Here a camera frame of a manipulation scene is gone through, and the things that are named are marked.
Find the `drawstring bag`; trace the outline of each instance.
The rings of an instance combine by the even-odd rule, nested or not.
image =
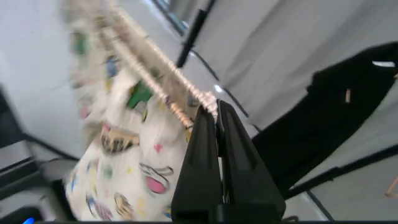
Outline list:
[[[87,23],[107,18],[96,35],[120,69],[111,77],[100,135],[65,179],[67,199],[81,221],[171,221],[198,105],[216,120],[216,98],[197,90],[115,2],[102,14],[96,3],[79,7]],[[108,59],[103,66],[114,72]]]

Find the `white drawstring bag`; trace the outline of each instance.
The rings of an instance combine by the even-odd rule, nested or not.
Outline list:
[[[213,116],[215,97],[186,80],[119,7],[110,10],[118,17],[115,32],[131,29],[135,41],[104,32],[122,66],[107,96],[101,134],[65,180],[67,199],[81,221],[171,221],[170,203],[198,108],[191,96]],[[130,44],[140,49],[139,57]],[[150,72],[154,68],[159,74]]]

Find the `gray curtain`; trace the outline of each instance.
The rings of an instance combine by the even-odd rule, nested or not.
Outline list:
[[[263,129],[305,96],[317,70],[397,40],[397,11],[395,0],[218,0],[195,50]],[[398,143],[397,117],[394,86],[363,127],[304,179]]]

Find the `black pole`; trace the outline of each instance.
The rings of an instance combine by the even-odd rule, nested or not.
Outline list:
[[[192,24],[192,28],[190,29],[190,33],[188,34],[187,40],[185,41],[185,44],[183,46],[183,49],[181,51],[180,56],[178,57],[176,67],[177,68],[182,68],[187,61],[189,51],[191,51],[193,47],[193,43],[195,43],[195,40],[198,37],[199,31],[203,24],[205,23],[205,20],[207,18],[208,13],[210,12],[211,7],[213,7],[215,3],[215,0],[208,0],[208,3],[206,4],[204,9],[199,9],[198,15],[195,18],[195,22]]]

